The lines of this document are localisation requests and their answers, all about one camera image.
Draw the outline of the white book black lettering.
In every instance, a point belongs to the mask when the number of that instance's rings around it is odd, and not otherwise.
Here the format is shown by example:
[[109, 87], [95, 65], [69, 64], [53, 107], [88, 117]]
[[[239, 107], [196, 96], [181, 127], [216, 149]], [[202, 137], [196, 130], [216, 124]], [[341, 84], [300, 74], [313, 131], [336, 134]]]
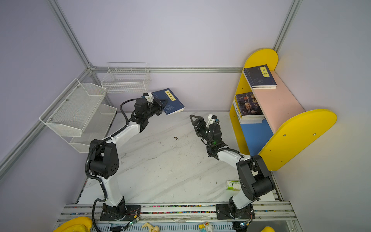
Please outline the white book black lettering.
[[233, 101], [234, 109], [237, 114], [237, 118], [240, 124], [260, 124], [263, 122], [262, 119], [251, 119], [251, 120], [243, 120], [241, 119], [242, 116], [246, 115], [262, 115], [260, 112], [256, 113], [255, 110], [247, 109], [245, 102], [238, 102], [236, 99]]

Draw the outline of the purple old man book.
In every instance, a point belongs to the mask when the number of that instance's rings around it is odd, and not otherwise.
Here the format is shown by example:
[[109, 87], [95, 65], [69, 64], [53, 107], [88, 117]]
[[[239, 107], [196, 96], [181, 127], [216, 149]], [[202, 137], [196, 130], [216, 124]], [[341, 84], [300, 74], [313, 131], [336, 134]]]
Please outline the purple old man book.
[[263, 112], [253, 92], [237, 94], [236, 104], [242, 117], [260, 116]]

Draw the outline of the dark blue barcode book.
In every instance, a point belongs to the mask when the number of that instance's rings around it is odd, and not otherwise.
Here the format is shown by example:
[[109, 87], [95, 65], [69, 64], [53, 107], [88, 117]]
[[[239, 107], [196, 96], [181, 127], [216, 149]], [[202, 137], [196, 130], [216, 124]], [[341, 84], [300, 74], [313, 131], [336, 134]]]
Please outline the dark blue barcode book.
[[152, 92], [152, 95], [154, 98], [157, 99], [168, 99], [168, 103], [163, 109], [164, 113], [167, 116], [182, 112], [185, 108], [185, 106], [181, 103], [179, 98], [176, 97], [176, 95], [170, 88]]

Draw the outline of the dark blue book yellow label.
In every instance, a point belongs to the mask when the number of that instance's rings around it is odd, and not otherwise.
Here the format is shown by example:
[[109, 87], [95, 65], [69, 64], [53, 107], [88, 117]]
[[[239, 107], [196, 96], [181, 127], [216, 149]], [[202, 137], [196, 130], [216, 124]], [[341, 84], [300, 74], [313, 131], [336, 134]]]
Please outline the dark blue book yellow label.
[[273, 86], [253, 86], [252, 89], [253, 90], [274, 90], [276, 89], [277, 85], [273, 85]]

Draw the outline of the black cover book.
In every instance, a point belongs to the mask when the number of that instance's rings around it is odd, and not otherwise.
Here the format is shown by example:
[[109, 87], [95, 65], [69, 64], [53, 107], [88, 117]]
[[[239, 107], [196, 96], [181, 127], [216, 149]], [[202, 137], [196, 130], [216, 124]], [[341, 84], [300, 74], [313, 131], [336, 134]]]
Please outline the black cover book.
[[246, 115], [246, 116], [242, 116], [241, 119], [243, 120], [265, 119], [265, 117], [264, 115]]

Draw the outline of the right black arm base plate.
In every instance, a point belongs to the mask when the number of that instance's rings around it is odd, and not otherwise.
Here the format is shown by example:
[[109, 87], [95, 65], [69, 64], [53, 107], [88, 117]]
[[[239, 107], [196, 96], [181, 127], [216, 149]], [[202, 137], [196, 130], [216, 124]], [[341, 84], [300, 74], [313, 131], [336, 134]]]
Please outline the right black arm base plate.
[[217, 204], [216, 206], [217, 219], [255, 219], [255, 211], [252, 205], [248, 205], [242, 209], [237, 209], [230, 204]]

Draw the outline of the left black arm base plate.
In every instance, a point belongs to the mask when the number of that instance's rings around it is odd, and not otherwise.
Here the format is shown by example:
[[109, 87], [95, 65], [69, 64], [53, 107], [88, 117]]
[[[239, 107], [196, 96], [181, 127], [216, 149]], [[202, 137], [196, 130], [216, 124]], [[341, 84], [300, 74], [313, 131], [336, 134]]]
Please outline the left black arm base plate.
[[100, 221], [131, 221], [134, 217], [139, 217], [141, 213], [140, 205], [113, 207], [103, 205]]

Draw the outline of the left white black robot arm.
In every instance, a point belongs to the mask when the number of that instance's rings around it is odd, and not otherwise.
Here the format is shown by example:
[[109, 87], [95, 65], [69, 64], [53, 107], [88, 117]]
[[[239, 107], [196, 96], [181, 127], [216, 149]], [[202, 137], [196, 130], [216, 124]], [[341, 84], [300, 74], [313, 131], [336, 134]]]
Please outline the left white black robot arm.
[[104, 196], [98, 201], [105, 206], [115, 211], [125, 210], [125, 200], [115, 178], [119, 168], [117, 149], [142, 132], [149, 119], [154, 115], [159, 116], [168, 102], [167, 99], [155, 98], [151, 94], [124, 101], [119, 106], [125, 119], [124, 126], [110, 136], [91, 141], [85, 174], [89, 179], [98, 181]]

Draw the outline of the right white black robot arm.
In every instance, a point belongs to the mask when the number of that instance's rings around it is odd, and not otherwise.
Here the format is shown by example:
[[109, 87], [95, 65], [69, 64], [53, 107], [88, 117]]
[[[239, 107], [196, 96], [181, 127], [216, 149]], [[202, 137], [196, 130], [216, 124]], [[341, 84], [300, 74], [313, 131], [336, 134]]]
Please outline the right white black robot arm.
[[246, 209], [261, 196], [275, 189], [273, 177], [261, 156], [245, 157], [222, 140], [222, 131], [216, 115], [210, 114], [207, 120], [196, 115], [189, 117], [197, 137], [206, 146], [207, 155], [237, 170], [241, 189], [229, 199], [231, 213], [236, 214]]

